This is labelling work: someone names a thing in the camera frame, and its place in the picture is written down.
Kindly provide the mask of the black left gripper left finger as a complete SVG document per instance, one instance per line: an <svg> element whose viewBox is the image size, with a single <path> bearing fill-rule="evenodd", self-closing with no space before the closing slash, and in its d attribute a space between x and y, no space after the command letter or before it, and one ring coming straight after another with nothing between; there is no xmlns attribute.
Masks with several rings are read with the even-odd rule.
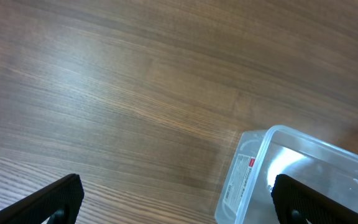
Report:
<svg viewBox="0 0 358 224"><path fill-rule="evenodd" d="M84 190L78 174L69 174L0 210L0 224L74 224Z"/></svg>

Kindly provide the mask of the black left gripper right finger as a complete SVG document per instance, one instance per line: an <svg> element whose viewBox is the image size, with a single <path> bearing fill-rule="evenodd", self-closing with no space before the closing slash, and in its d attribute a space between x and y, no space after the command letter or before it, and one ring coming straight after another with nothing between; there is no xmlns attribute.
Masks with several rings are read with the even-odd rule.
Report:
<svg viewBox="0 0 358 224"><path fill-rule="evenodd" d="M358 213L285 174L271 196L280 224L358 224Z"/></svg>

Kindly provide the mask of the clear plastic container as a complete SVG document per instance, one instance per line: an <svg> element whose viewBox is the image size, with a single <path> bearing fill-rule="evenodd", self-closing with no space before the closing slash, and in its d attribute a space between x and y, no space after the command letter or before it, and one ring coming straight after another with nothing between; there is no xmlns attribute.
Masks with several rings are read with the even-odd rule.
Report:
<svg viewBox="0 0 358 224"><path fill-rule="evenodd" d="M216 221L277 223L271 192L279 174L358 213L358 155L276 125L242 133L216 207Z"/></svg>

